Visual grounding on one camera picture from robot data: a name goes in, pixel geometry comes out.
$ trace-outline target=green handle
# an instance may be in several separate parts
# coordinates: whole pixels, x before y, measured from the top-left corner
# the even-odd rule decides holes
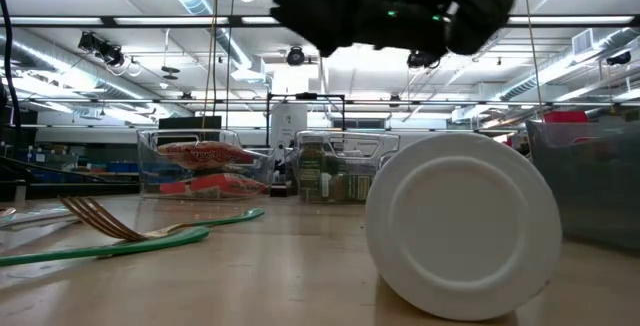
[[[232,216],[225,219],[218,220],[204,220],[204,221],[195,221],[195,222],[186,222],[185,225],[188,226],[220,226],[220,225],[228,225],[232,223],[251,221],[260,216],[264,215],[263,209],[251,209],[247,212],[243,212],[240,215]]]
[[[140,242],[121,243],[110,246],[87,247],[74,250],[62,250],[43,252],[37,254],[27,254],[19,256],[0,257],[0,267],[22,265],[27,263],[65,260],[81,257],[95,257],[108,255],[122,255],[129,253],[147,252],[161,250],[169,247],[176,247],[188,243],[200,241],[209,235],[206,227],[192,227],[176,232],[167,237]]]

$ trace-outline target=fork tines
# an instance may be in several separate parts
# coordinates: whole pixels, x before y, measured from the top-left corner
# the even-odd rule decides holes
[[[120,222],[91,197],[87,197],[87,200],[81,197],[59,199],[82,222],[107,236],[127,241],[147,239]]]

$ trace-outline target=wooden table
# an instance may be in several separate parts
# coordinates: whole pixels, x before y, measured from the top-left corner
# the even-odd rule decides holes
[[[0,325],[453,325],[406,303],[367,252],[363,206],[295,198],[206,203],[107,197],[145,231],[262,207],[260,219],[212,230],[204,242],[109,259],[0,269]],[[54,203],[30,203],[30,207]],[[72,224],[18,254],[107,244]],[[640,259],[565,243],[551,284],[489,325],[638,325]]]

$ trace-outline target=robotic arm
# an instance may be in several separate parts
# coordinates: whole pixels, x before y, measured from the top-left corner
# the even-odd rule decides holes
[[[514,0],[273,0],[271,15],[322,57],[355,42],[415,50],[422,64],[476,53],[509,19]],[[446,11],[458,11],[447,22]]]

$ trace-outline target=red item in bin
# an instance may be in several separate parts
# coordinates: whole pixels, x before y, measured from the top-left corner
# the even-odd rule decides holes
[[[221,197],[241,197],[258,195],[267,186],[238,174],[215,174],[196,177],[191,180],[165,183],[160,185],[160,192],[173,195],[220,195]]]
[[[544,120],[550,123],[589,122],[589,118],[584,111],[552,111],[544,115]]]
[[[170,143],[158,146],[158,153],[189,170],[215,169],[230,162],[253,162],[249,152],[218,141]]]

